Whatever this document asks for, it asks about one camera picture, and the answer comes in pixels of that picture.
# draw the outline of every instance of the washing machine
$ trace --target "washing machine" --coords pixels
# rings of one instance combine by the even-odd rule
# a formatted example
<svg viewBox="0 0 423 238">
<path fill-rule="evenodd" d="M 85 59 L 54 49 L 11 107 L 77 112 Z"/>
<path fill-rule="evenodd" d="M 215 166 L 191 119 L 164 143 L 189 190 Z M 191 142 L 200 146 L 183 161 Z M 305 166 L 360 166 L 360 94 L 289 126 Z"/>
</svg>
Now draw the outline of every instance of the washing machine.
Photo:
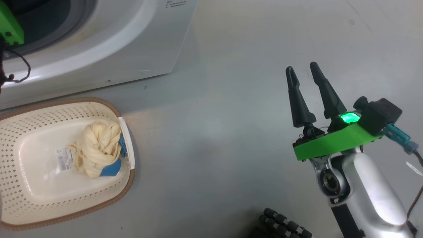
<svg viewBox="0 0 423 238">
<path fill-rule="evenodd" d="M 170 73 L 198 0 L 4 1 L 31 74 L 2 86 L 0 109 Z M 3 57 L 6 75 L 26 76 L 22 59 Z"/>
</svg>

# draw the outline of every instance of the black wire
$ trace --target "black wire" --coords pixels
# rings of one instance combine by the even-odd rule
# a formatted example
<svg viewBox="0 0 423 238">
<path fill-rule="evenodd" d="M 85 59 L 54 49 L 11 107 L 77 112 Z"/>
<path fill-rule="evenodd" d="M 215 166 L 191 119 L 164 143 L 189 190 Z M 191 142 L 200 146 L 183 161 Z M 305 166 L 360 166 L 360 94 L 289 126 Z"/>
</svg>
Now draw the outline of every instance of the black wire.
<svg viewBox="0 0 423 238">
<path fill-rule="evenodd" d="M 3 69 L 3 52 L 6 49 L 6 41 L 4 40 L 3 36 L 0 34 L 0 86 L 4 84 L 7 80 L 12 80 L 13 76 L 10 75 L 9 77 L 6 76 Z"/>
<path fill-rule="evenodd" d="M 417 150 L 415 150 L 413 152 L 413 154 L 417 157 L 417 159 L 419 160 L 420 165 L 423 167 L 423 158 L 421 157 L 420 153 Z"/>
<path fill-rule="evenodd" d="M 22 81 L 24 81 L 25 79 L 27 79 L 28 77 L 29 77 L 29 75 L 30 75 L 30 73 L 31 73 L 31 65 L 29 65 L 29 63 L 28 63 L 28 61 L 21 55 L 21 54 L 19 54 L 18 52 L 16 52 L 16 51 L 14 51 L 14 50 L 12 50 L 12 49 L 10 49 L 9 47 L 6 47 L 5 48 L 5 50 L 7 50 L 7 51 L 9 51 L 9 52 L 11 52 L 11 53 L 13 53 L 13 54 L 15 54 L 15 55 L 17 55 L 17 56 L 19 56 L 24 62 L 25 62 L 25 64 L 27 65 L 27 67 L 28 67 L 28 73 L 27 73 L 27 76 L 25 76 L 24 78 L 22 78 L 22 79 L 20 79 L 20 80 L 13 80 L 13 78 L 15 77 L 15 75 L 13 75 L 13 74 L 11 74 L 10 76 L 9 76 L 9 80 L 6 80 L 6 82 L 15 82 L 15 83 L 20 83 L 20 82 L 22 82 Z"/>
<path fill-rule="evenodd" d="M 423 167 L 423 158 L 421 157 L 420 153 L 415 150 L 413 152 L 413 154 L 417 157 L 417 159 L 419 160 L 420 165 Z M 414 206 L 417 204 L 417 202 L 420 199 L 420 196 L 423 193 L 423 186 L 420 188 L 419 192 L 417 193 L 416 198 L 414 198 L 413 203 L 411 204 L 410 208 L 407 211 L 407 226 L 410 229 L 410 231 L 413 233 L 413 236 L 415 237 L 416 233 L 417 233 L 417 229 L 415 228 L 415 226 L 413 224 L 411 224 L 411 222 L 408 220 L 410 217 L 411 212 L 413 211 Z"/>
</svg>

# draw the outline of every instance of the barcode label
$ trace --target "barcode label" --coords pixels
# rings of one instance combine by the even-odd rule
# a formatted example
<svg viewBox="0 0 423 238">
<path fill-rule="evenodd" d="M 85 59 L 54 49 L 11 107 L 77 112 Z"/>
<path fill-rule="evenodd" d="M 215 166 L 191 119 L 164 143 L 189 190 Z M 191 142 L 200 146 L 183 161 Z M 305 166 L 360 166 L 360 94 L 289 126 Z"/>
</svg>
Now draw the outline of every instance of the barcode label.
<svg viewBox="0 0 423 238">
<path fill-rule="evenodd" d="M 187 1 L 186 0 L 167 0 L 166 1 L 166 8 L 174 8 L 174 7 L 179 7 L 179 6 L 183 6 L 186 5 Z"/>
<path fill-rule="evenodd" d="M 56 157 L 60 171 L 72 169 L 74 165 L 74 155 L 68 148 L 56 150 Z"/>
</svg>

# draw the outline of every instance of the white plastic basket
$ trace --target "white plastic basket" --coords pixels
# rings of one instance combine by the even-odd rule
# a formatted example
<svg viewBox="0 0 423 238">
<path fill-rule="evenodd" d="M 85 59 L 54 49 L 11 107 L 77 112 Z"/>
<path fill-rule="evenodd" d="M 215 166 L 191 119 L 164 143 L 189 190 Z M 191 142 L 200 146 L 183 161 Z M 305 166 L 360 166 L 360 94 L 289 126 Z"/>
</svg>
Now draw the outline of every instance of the white plastic basket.
<svg viewBox="0 0 423 238">
<path fill-rule="evenodd" d="M 125 195 L 135 175 L 131 137 L 119 111 L 98 98 L 46 102 L 0 115 L 2 224 L 14 230 L 70 220 Z M 121 125 L 128 151 L 119 173 L 90 179 L 60 171 L 56 151 L 96 120 Z"/>
</svg>

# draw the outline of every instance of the gray floor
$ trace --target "gray floor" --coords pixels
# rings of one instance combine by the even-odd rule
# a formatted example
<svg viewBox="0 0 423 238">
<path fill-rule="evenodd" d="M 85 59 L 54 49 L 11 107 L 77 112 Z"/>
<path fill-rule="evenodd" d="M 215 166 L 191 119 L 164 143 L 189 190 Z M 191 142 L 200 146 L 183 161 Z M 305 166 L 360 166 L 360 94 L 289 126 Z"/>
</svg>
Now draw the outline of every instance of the gray floor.
<svg viewBox="0 0 423 238">
<path fill-rule="evenodd" d="M 374 3 L 356 1 L 354 11 L 334 0 L 200 0 L 172 73 L 71 96 L 100 97 L 122 112 L 138 154 L 128 194 L 72 221 L 0 236 L 241 238 L 271 207 L 317 237 L 341 237 L 311 165 L 294 156 L 301 130 L 292 127 L 284 71 L 295 68 L 318 126 L 329 122 L 310 61 L 347 108 L 362 95 L 386 97 L 404 110 L 398 126 L 422 142 L 423 47 L 420 33 L 407 31 L 419 22 L 407 23 L 389 1 Z M 422 182 L 405 165 L 415 159 L 386 139 L 365 151 L 408 207 Z"/>
</svg>

